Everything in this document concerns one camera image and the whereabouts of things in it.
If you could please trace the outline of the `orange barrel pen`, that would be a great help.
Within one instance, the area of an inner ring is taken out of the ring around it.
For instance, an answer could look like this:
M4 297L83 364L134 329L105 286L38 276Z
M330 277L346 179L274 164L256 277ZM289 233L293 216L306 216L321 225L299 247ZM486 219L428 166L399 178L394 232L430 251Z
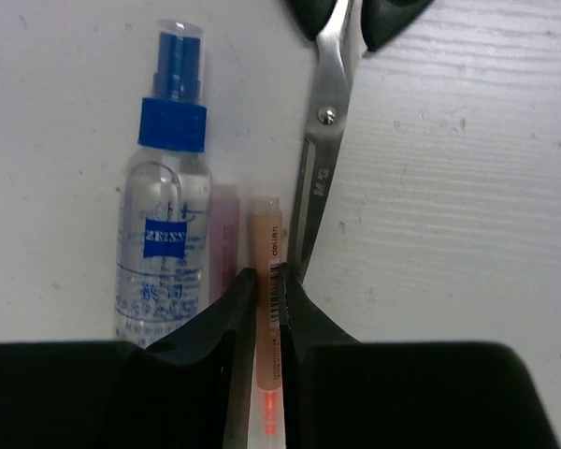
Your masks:
M252 202L250 220L252 265L256 276L256 385L263 431L259 446L279 446L281 418L281 334L279 318L282 262L280 200L259 196Z

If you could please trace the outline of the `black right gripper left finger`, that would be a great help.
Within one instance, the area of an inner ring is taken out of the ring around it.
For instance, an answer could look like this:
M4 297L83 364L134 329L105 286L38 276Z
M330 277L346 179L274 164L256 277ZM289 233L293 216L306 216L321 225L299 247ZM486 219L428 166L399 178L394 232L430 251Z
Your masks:
M254 271L146 348L122 340L0 343L0 448L244 448Z

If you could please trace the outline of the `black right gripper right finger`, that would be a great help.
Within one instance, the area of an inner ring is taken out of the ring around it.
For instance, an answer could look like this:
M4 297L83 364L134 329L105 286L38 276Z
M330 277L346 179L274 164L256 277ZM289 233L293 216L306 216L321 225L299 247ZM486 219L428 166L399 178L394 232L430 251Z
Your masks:
M522 359L490 341L361 342L281 272L290 448L555 448Z

